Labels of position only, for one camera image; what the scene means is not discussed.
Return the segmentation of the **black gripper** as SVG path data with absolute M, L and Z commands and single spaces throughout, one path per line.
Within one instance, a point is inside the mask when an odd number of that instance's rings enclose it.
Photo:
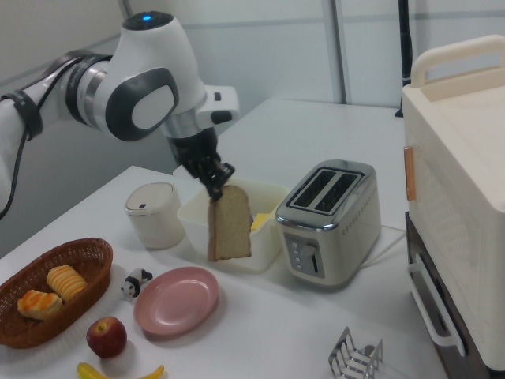
M 207 128 L 191 137 L 168 137 L 174 158 L 193 178 L 205 186 L 209 197 L 217 201 L 223 195 L 223 187 L 235 169 L 222 163 L 217 153 L 218 138 L 214 129 Z

